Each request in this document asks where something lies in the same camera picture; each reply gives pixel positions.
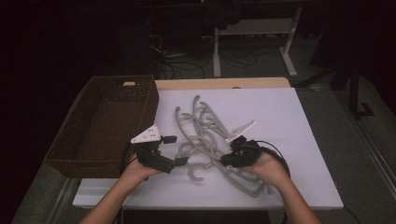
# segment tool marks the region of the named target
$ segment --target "white desk leg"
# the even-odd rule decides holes
[[[219,57],[219,30],[215,27],[215,50],[213,52],[213,77],[221,77]]]
[[[286,41],[286,44],[284,47],[279,48],[280,53],[282,54],[283,61],[285,62],[286,68],[288,69],[289,75],[291,77],[296,77],[297,72],[296,72],[296,69],[294,68],[293,63],[291,62],[291,59],[289,56],[289,50],[290,50],[290,46],[291,46],[291,41],[293,40],[294,34],[296,32],[298,20],[300,19],[300,14],[301,14],[302,9],[303,9],[302,7],[297,7],[296,12],[293,17],[293,20],[290,24],[290,29],[289,29],[288,39]]]

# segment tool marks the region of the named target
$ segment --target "person's right hand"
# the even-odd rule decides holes
[[[256,163],[251,166],[242,167],[241,170],[256,174],[266,184],[278,188],[285,181],[290,181],[288,173],[282,164],[271,155],[263,152]]]

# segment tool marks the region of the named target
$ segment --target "white table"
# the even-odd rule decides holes
[[[342,208],[338,191],[320,154],[304,111],[293,88],[236,90],[160,91],[155,123],[162,135],[177,135],[177,142],[161,145],[165,157],[173,159],[178,146],[186,142],[177,127],[177,106],[191,113],[192,100],[199,94],[224,125],[231,130],[251,120],[257,123],[244,136],[275,145],[287,160],[291,178],[314,209]],[[218,141],[227,152],[228,145]],[[193,154],[189,163],[206,160]],[[283,206],[276,190],[266,190],[254,198],[232,185],[216,168],[198,170],[204,178],[195,182],[188,177],[189,165],[175,168],[171,174],[155,175],[143,183],[124,203],[129,209],[235,209],[261,210]],[[74,206],[92,207],[106,194],[115,179],[83,179]]]

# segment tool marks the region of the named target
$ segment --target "brown wicker basket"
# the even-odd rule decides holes
[[[70,109],[45,162],[70,178],[116,178],[134,135],[155,120],[153,76],[92,77]]]

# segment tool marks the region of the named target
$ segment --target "dark background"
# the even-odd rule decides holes
[[[385,0],[334,2],[305,7],[301,16],[298,33],[323,34],[312,64],[327,67],[348,57],[396,113],[394,5]],[[140,1],[117,4],[139,6]],[[12,220],[70,105],[90,77],[158,73],[146,26],[152,14],[147,10],[97,14],[81,7],[64,0],[1,2],[0,212],[4,223]],[[182,44],[199,46],[200,35],[211,30],[201,24],[203,10],[181,11],[155,11],[152,27],[157,34],[169,36],[164,41],[170,44],[180,43],[172,36],[178,32],[185,39]]]

